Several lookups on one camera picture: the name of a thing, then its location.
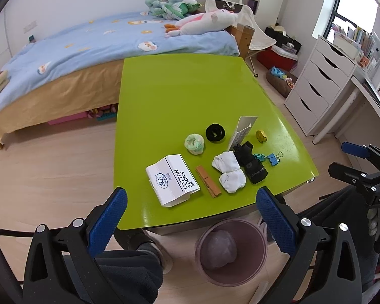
pink storage box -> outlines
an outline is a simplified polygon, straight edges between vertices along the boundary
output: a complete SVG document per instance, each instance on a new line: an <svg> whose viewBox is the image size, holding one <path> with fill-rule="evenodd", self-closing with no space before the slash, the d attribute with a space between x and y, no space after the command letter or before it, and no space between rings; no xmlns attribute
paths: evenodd
<svg viewBox="0 0 380 304"><path fill-rule="evenodd" d="M61 124L62 122L77 120L77 119L83 119L87 118L87 112L80 112L77 114L73 114L72 116L62 117L59 119L48 121L48 124L54 125L54 124Z"/></svg>

white box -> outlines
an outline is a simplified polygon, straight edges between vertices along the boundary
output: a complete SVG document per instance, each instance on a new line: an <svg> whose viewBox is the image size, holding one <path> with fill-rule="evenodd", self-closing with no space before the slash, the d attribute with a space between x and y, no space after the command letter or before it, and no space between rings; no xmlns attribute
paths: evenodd
<svg viewBox="0 0 380 304"><path fill-rule="evenodd" d="M146 168L149 182L163 207L173 207L189 200L200 190L181 154L168 155Z"/></svg>

green table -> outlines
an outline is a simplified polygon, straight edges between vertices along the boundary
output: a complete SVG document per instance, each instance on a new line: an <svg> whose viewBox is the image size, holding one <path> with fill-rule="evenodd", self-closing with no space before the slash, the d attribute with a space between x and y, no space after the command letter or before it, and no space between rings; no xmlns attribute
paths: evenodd
<svg viewBox="0 0 380 304"><path fill-rule="evenodd" d="M264 166L268 176L257 185L249 182L234 194L219 184L221 173L211 166L214 156L227 150L240 116L258 116L245 141L253 153L281 151L276 166ZM221 124L222 143L207 141L206 128ZM258 142L264 130L268 141ZM191 155L183 146L189 134L205 138L204 153ZM181 154L201 190L188 201L162 207L145 168L166 155ZM195 167L203 165L221 187L212 198ZM318 175L318 171L285 117L256 82L241 58L209 54L159 54L124 61L117 117L114 186L128 193L128 208L118 228L133 229L176 224L221 214L255 203L256 191L267 186L284 193Z"/></svg>

drawer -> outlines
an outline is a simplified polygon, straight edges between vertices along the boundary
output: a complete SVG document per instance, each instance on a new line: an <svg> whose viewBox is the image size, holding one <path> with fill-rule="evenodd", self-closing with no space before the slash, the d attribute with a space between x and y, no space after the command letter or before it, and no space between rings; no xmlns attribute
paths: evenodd
<svg viewBox="0 0 380 304"><path fill-rule="evenodd" d="M319 119L329 106L325 98L304 77L300 77L295 89L300 98Z"/></svg>
<svg viewBox="0 0 380 304"><path fill-rule="evenodd" d="M311 62L317 65L320 70L325 73L324 76L328 76L339 88L343 88L347 84L348 76L319 51L314 50L311 56Z"/></svg>
<svg viewBox="0 0 380 304"><path fill-rule="evenodd" d="M329 77L321 73L319 68L313 63L308 61L307 67L302 74L304 78L325 98L328 104L332 104L340 88Z"/></svg>
<svg viewBox="0 0 380 304"><path fill-rule="evenodd" d="M316 49L333 62L346 75L350 75L353 71L355 63L327 41L319 38Z"/></svg>
<svg viewBox="0 0 380 304"><path fill-rule="evenodd" d="M296 90L292 90L290 92L285 105L296 119L304 133L307 134L317 121L317 117L310 110L308 105L300 98Z"/></svg>

white card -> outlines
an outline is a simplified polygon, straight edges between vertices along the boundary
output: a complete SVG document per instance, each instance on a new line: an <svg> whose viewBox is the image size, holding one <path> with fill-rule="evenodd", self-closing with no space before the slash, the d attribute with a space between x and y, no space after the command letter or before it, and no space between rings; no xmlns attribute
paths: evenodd
<svg viewBox="0 0 380 304"><path fill-rule="evenodd" d="M258 117L240 117L238 120L237 128L231 137L228 145L228 151L235 145L242 143L245 136L249 133L253 124Z"/></svg>

